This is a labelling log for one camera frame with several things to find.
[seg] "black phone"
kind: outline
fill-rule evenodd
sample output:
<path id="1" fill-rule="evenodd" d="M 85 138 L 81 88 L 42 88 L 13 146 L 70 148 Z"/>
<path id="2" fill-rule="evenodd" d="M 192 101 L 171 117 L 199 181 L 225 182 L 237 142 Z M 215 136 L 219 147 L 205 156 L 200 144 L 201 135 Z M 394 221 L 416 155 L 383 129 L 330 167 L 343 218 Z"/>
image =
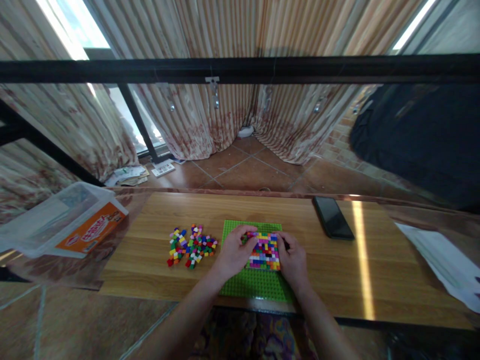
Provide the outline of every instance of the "black phone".
<path id="1" fill-rule="evenodd" d="M 350 229 L 335 199 L 315 196 L 313 198 L 313 206 L 329 238 L 355 240 L 354 233 Z"/>

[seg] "clear plastic container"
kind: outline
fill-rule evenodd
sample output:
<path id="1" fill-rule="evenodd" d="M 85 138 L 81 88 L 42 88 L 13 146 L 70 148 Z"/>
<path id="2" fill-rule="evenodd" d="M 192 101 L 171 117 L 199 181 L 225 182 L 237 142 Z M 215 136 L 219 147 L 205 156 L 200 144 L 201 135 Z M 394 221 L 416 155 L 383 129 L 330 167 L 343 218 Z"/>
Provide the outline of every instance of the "clear plastic container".
<path id="1" fill-rule="evenodd" d="M 0 252 L 84 258 L 128 213 L 113 191 L 76 182 L 0 227 Z"/>

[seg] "green lego brick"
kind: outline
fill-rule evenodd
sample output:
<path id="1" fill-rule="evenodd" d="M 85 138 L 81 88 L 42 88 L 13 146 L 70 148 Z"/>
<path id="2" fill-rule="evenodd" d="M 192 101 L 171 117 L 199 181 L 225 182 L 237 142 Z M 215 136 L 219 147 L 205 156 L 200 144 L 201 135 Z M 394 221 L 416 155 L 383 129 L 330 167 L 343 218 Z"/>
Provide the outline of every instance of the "green lego brick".
<path id="1" fill-rule="evenodd" d="M 240 224 L 253 225 L 259 233 L 282 231 L 282 225 L 266 222 L 225 220 L 221 243 L 230 232 Z M 295 295 L 280 271 L 261 271 L 246 267 L 229 279 L 220 291 L 220 295 L 238 298 L 252 298 L 292 303 Z"/>

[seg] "tiled floor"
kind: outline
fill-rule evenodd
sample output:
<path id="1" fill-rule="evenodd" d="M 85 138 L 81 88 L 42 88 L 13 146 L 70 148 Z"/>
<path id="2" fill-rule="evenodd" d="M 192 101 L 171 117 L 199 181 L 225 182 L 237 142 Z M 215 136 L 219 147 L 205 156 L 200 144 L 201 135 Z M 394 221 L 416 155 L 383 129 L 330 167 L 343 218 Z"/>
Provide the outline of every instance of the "tiled floor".
<path id="1" fill-rule="evenodd" d="M 358 194 L 429 201 L 362 173 L 313 157 L 304 166 L 281 161 L 254 137 L 235 140 L 209 159 L 142 186 Z M 94 291 L 0 283 L 2 359 L 125 359 L 129 349 L 173 306 L 166 301 L 101 296 Z M 385 359 L 379 331 L 344 327 L 363 359 Z"/>
<path id="2" fill-rule="evenodd" d="M 205 160 L 174 163 L 175 171 L 152 175 L 143 187 L 259 190 L 293 193 L 356 194 L 432 204 L 413 192 L 396 188 L 320 157 L 305 165 L 282 161 L 256 138 L 237 139 Z"/>
<path id="3" fill-rule="evenodd" d="M 174 308 L 168 301 L 95 291 L 0 282 L 0 358 L 131 359 Z M 343 326 L 362 359 L 387 358 L 381 331 Z"/>

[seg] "patterned skirt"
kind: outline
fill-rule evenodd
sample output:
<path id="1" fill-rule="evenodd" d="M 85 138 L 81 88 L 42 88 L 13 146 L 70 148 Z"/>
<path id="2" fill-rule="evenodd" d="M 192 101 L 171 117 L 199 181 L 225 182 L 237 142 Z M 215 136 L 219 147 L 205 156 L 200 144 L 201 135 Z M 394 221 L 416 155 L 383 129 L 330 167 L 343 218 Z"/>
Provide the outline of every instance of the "patterned skirt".
<path id="1" fill-rule="evenodd" d="M 318 359 L 318 356 L 302 318 L 214 307 L 190 359 Z"/>

